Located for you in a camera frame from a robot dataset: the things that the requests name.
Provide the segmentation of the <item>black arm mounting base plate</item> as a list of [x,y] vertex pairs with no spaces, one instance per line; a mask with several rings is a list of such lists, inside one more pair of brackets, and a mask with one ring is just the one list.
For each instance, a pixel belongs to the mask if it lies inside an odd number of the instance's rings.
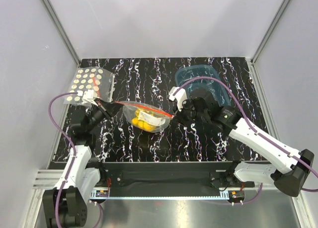
[[123,176],[124,180],[141,182],[159,182],[197,180],[206,184],[211,180],[219,182],[219,188],[224,185],[237,187],[251,182],[273,187],[271,175],[275,168],[267,161],[213,161],[213,162],[98,162],[105,170],[106,180],[111,176]]

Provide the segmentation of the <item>clear zip bag orange zipper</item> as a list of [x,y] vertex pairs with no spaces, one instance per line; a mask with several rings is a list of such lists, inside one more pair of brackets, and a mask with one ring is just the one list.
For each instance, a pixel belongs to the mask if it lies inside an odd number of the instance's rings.
[[116,101],[123,106],[123,115],[134,127],[149,133],[162,132],[168,127],[173,116],[155,106],[134,102]]

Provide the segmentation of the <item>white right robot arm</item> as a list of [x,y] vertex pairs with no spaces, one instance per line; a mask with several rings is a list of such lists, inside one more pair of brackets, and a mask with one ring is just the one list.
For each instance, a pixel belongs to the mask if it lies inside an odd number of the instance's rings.
[[207,131],[223,133],[269,161],[268,164],[233,161],[218,177],[221,186],[235,187],[245,182],[257,182],[273,185],[290,197],[299,195],[314,160],[311,151],[299,151],[281,143],[249,119],[244,119],[237,109],[219,105],[204,89],[194,91],[188,98],[185,89],[173,87],[169,99],[176,102],[175,118],[179,123],[194,123]]

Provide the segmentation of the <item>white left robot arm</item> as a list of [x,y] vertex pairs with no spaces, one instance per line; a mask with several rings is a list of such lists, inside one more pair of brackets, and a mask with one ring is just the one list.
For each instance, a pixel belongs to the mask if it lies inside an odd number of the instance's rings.
[[87,220],[87,204],[95,186],[107,181],[107,174],[98,162],[90,162],[96,144],[92,130],[103,120],[113,118],[122,108],[114,102],[96,99],[82,118],[70,126],[71,144],[67,164],[59,181],[45,190],[42,202],[46,226],[49,228],[81,228]]

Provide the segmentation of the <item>yellow toy banana bunch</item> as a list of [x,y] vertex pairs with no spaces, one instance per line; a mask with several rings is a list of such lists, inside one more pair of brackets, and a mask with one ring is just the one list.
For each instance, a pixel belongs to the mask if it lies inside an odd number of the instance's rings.
[[156,116],[150,111],[144,109],[137,109],[135,111],[135,117],[131,120],[132,125],[142,129],[146,132],[153,132],[158,128],[158,125],[154,125]]

